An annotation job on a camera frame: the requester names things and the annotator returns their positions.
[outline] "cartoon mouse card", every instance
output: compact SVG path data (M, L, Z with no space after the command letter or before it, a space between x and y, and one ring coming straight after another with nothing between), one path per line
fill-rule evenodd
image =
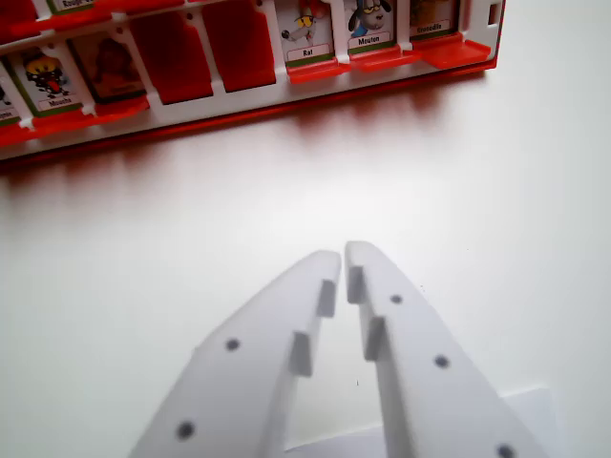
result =
M457 30L458 0L411 0L411 40L436 38Z
M381 50L396 43L393 0L344 0L348 53Z
M287 67L335 57L327 3L320 0L281 0L276 2L276 13Z
M86 10L94 5L94 0L47 0L53 14L66 14Z
M78 36L68 46L96 103L146 94L127 47L109 33Z
M7 126L19 121L19 114L12 106L9 97L0 86L0 126Z
M3 62L34 116L56 115L82 106L61 62L39 48L13 52Z

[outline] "white plastic frame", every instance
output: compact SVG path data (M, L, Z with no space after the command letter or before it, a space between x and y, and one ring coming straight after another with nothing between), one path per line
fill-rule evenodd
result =
M31 46L39 46L41 48L48 47L49 43L54 43L54 48L61 53L62 65L69 72L69 77L76 81L76 86L80 90L79 96L84 101L84 113L92 113L94 108L90 105L92 102L82 78L74 74L76 66L70 57L70 54L65 51L65 40L74 36L93 33L95 31L108 30L111 33L115 32L116 27L120 26L125 32L119 37L125 42L130 52L133 55L137 69L142 75L144 85L148 91L148 99L151 105L150 110L146 113L135 114L129 118L125 118L113 123L92 126L79 131L71 131L69 135L57 134L46 137L29 140L20 144L11 145L0 150L0 159L23 156L39 151L50 150L63 146L69 146L85 141L106 138L115 135L124 135L138 131L146 131L159 127L179 124L198 119L205 119L220 115L229 115L242 111L268 107L286 102L302 100L306 98L316 97L325 94L334 94L352 89L373 86L376 84L396 81L405 78L439 72L435 67L426 62L418 61L413 64L396 67L393 69L383 70L373 73L361 73L357 70L352 72L342 73L338 76L326 78L318 81L312 81L303 84L291 84L286 75L286 67L284 66L282 44L280 41L280 33L276 18L276 9L274 0L263 0L260 6L255 8L263 12L267 19L267 26L271 40L272 52L274 55L274 70L276 73L276 83L261 86L259 88L247 89L233 93L226 93L222 85L221 77L212 57L212 50L207 37L205 26L201 20L200 8L202 5L223 0L206 0L200 3L187 3L176 8L157 10L142 15L156 14L169 10L181 10L184 20L187 12L193 14L193 19L188 21L189 25L195 27L200 35L200 40L206 56L208 67L211 73L212 88L214 94L208 97L188 100L185 102L163 105L160 103L157 91L150 82L148 73L146 72L142 59L137 52L137 47L134 45L133 38L129 33L129 19L125 14L113 14L111 21L84 27L75 31L55 32L45 31L41 35L19 40L13 43L0 46L0 55L9 52L18 51ZM345 12L343 0L324 0L331 6L331 19L333 21L333 36L335 53L339 62L348 63L348 34L343 27L345 23ZM491 53L487 60L495 58L496 46L499 38L499 24L496 21L489 25L489 12L491 5L498 4L499 10L502 8L504 0L462 0L460 3L459 12L459 30L463 33L466 39L473 40L482 45L491 48ZM40 20L50 16L49 8L45 0L34 0L34 5L37 8ZM410 17L410 0L396 0L397 17ZM404 51L411 49L410 32L408 21L397 20L397 43ZM6 73L6 69L0 65L0 83L11 98L15 108L22 116L22 126L32 125L32 114L20 102L21 96L15 91L14 85Z

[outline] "name label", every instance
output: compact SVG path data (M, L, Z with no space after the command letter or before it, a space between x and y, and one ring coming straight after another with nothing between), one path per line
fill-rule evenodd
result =
M424 35L425 33L432 33L434 31L446 31L450 28L450 20L433 22L432 24L425 24L424 26L410 27L410 36Z
M52 110L53 108L66 107L78 103L78 99L74 96L66 96L60 98L47 98L38 102L38 109L41 112Z
M307 59L316 55L329 54L331 52L328 43L324 45L310 46L309 48L300 48L299 50L291 50L286 53L288 61Z
M364 46L376 45L378 43L385 43L390 41L390 32L381 31L380 33L372 33L364 36L357 36L356 38L350 38L348 40L348 47L362 48Z
M94 0L53 0L58 10L71 10L72 8L90 5Z
M6 121L7 119L12 119L14 117L19 117L19 114L14 108L0 110L0 121Z

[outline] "white table surface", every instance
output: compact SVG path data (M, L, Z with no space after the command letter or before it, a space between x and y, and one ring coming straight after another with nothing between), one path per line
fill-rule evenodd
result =
M510 1L484 76L0 177L0 456L125 457L207 333L349 239L611 456L611 7L578 4ZM288 443L379 422L341 291Z

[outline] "cartoon character card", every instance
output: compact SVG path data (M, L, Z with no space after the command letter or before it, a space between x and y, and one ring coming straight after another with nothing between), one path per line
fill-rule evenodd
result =
M7 94L0 86L0 126L6 126L19 121L19 114L12 106Z
M68 46L96 103L146 94L127 48L107 32L78 36Z
M320 0L277 1L276 13L287 67L335 57L328 4Z
M388 48L396 43L393 0L344 0L348 53Z
M81 107L61 63L39 48L3 58L7 71L34 116L49 116Z
M435 38L457 30L458 0L411 0L411 40Z
M66 14L86 10L94 5L94 0L47 0L53 14Z

